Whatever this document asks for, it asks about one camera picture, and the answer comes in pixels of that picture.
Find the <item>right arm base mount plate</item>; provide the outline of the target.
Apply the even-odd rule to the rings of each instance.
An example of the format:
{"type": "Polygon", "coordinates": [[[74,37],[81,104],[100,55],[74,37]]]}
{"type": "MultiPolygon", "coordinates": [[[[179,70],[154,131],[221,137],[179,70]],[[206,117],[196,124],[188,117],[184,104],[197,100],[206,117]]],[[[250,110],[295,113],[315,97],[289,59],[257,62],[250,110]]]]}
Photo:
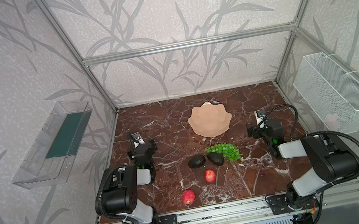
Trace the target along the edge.
{"type": "Polygon", "coordinates": [[[285,194],[269,194],[265,197],[266,204],[274,215],[290,213],[294,211],[308,211],[316,207],[316,197],[309,195],[299,196],[296,192],[285,194]]]}

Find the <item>dark avocado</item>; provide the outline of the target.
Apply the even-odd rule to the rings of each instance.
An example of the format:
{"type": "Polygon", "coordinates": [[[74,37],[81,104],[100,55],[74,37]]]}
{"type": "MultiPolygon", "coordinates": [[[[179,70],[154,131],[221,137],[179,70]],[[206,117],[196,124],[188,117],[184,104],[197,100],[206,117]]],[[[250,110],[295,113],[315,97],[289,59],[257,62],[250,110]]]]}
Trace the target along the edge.
{"type": "Polygon", "coordinates": [[[188,162],[188,166],[191,169],[196,169],[204,166],[205,162],[206,162],[205,157],[203,155],[197,154],[191,157],[191,159],[188,162]]]}
{"type": "Polygon", "coordinates": [[[217,152],[209,152],[207,158],[216,166],[222,166],[225,162],[224,156],[217,152]]]}

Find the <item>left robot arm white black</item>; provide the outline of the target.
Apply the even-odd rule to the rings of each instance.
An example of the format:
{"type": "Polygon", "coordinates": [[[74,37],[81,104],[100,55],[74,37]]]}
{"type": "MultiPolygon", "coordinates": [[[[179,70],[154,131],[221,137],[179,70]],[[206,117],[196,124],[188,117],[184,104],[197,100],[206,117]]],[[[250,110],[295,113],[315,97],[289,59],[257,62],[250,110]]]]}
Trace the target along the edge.
{"type": "Polygon", "coordinates": [[[98,215],[120,220],[122,224],[160,224],[156,210],[138,199],[139,186],[155,182],[153,155],[156,151],[153,139],[137,143],[129,151],[131,165],[105,170],[95,200],[98,215]]]}

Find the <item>red apple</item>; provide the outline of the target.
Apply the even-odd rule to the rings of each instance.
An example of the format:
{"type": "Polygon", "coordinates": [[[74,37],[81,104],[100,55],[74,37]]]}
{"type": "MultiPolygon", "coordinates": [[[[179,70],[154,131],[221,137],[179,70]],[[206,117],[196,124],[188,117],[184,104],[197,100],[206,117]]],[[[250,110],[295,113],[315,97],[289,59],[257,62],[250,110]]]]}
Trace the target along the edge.
{"type": "Polygon", "coordinates": [[[214,183],[216,181],[216,172],[212,169],[207,169],[204,174],[204,178],[208,183],[214,183]]]}
{"type": "Polygon", "coordinates": [[[186,206],[191,205],[192,203],[194,203],[196,200],[196,195],[194,193],[194,191],[192,190],[185,190],[182,193],[182,201],[186,206]]]}

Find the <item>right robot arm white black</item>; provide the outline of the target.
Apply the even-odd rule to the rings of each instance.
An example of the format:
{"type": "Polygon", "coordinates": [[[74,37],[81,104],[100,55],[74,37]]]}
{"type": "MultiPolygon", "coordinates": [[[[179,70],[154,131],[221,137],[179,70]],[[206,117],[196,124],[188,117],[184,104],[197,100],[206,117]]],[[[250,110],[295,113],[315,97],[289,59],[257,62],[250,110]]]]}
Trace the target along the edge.
{"type": "Polygon", "coordinates": [[[359,141],[335,131],[318,131],[284,140],[283,127],[275,120],[247,126],[248,137],[262,139],[276,159],[306,157],[311,169],[287,186],[285,194],[269,196],[273,212],[301,211],[316,203],[316,195],[359,176],[359,141]]]}

